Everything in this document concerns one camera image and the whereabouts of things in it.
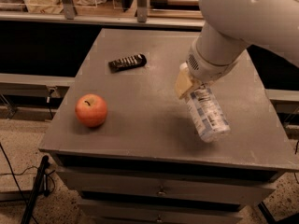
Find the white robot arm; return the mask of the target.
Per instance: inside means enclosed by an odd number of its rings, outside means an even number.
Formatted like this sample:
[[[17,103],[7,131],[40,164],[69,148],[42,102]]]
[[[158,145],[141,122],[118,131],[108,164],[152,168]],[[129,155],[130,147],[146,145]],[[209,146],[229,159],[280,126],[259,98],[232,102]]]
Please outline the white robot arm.
[[[299,66],[299,0],[199,0],[199,8],[205,24],[179,68],[178,98],[227,75],[251,45]]]

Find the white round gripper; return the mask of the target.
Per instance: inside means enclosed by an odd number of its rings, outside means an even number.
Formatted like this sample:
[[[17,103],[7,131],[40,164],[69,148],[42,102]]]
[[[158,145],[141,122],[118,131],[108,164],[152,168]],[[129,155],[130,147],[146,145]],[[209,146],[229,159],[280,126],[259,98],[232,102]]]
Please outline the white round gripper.
[[[188,92],[198,88],[202,82],[216,81],[226,76],[237,64],[240,52],[227,43],[219,48],[211,47],[195,39],[187,55],[187,70],[181,70],[175,83],[177,97],[182,99]]]

